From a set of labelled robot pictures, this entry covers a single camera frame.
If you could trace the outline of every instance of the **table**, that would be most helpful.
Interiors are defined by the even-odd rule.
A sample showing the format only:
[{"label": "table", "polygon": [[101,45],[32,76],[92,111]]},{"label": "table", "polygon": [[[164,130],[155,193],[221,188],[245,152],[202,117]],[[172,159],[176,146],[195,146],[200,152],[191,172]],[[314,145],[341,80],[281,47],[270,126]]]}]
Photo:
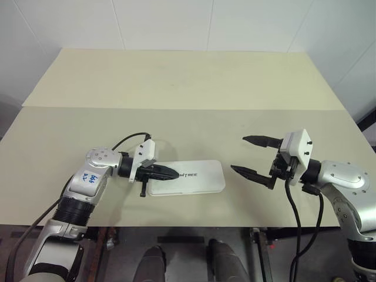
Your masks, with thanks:
[{"label": "table", "polygon": [[[159,161],[220,160],[226,188],[218,194],[140,198],[140,183],[112,179],[92,214],[90,226],[295,226],[282,181],[277,182],[274,190],[268,190],[231,170],[230,165],[234,164],[250,167],[261,174],[269,171],[276,150],[243,141],[241,138],[247,135],[282,138],[286,132],[304,127],[313,140],[314,159],[356,163],[375,183],[375,154],[305,54],[224,52],[226,60],[223,61],[229,65],[231,56],[249,60],[247,66],[241,63],[244,60],[234,60],[232,72],[238,70],[238,65],[242,71],[255,71],[259,66],[265,77],[254,80],[250,76],[249,81],[254,84],[248,84],[244,76],[244,85],[236,84],[234,92],[226,96],[223,89],[231,79],[212,73],[211,83],[200,82],[206,85],[203,89],[207,92],[199,95],[200,83],[195,79],[196,74],[190,72],[190,82],[180,80],[177,84],[180,97],[174,98],[178,94],[167,91],[170,76],[162,71],[165,68],[156,67],[157,62],[166,62],[161,58],[168,58],[169,53],[64,50],[59,55],[0,143],[3,184],[0,224],[30,224],[59,196],[66,179],[83,164],[89,149],[111,146],[122,137],[139,131],[153,135]],[[218,52],[207,54],[210,58],[218,58],[214,61],[203,60],[205,52],[199,52],[194,60],[195,53],[172,52],[172,56],[186,57],[186,61],[179,60],[180,65],[186,62],[185,69],[191,66],[190,63],[192,69],[200,62],[203,69],[215,63],[221,65],[222,57]],[[111,74],[120,71],[118,62],[126,61],[128,54],[131,54],[130,58],[137,57],[135,61],[143,65],[138,75],[159,76],[148,84],[150,99],[145,96],[147,91],[142,88],[142,80],[136,79],[138,75],[133,75],[134,80],[127,80],[127,83],[112,78]],[[142,54],[159,59],[152,60],[148,68],[147,60],[140,59]],[[108,58],[107,69],[102,68],[103,57]],[[167,61],[171,68],[176,63],[175,59]],[[121,68],[128,74],[134,66],[130,63]],[[103,80],[98,80],[98,73]],[[288,82],[279,79],[278,75]],[[238,76],[233,79],[241,81]],[[61,83],[54,86],[53,81],[60,80]],[[164,86],[154,87],[158,83],[162,85],[159,80],[165,80]],[[309,85],[307,92],[302,91],[305,83]],[[60,87],[63,84],[67,85],[65,89]],[[196,91],[188,91],[185,85]],[[103,93],[99,87],[109,89],[106,92],[109,99],[89,99],[86,103],[90,93],[94,97]],[[218,99],[214,99],[216,87],[218,93],[224,95]],[[260,96],[257,89],[264,89],[264,95]],[[144,95],[142,98],[138,98],[138,91]],[[160,93],[171,99],[162,103],[156,99]],[[193,100],[203,101],[203,104],[181,103],[181,96],[186,97],[189,93]],[[139,142],[141,140],[131,140],[120,149],[132,152]],[[302,226],[314,226],[318,199],[301,192],[299,186],[291,190],[300,210]],[[331,205],[326,201],[322,226],[337,225]]]}]

